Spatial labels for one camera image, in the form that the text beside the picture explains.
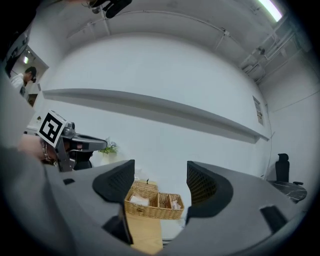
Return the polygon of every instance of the person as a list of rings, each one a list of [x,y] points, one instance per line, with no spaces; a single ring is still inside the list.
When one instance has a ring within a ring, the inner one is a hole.
[[[11,78],[11,83],[14,88],[25,98],[26,85],[29,81],[36,77],[37,69],[34,66],[28,67],[24,73],[17,74]]]

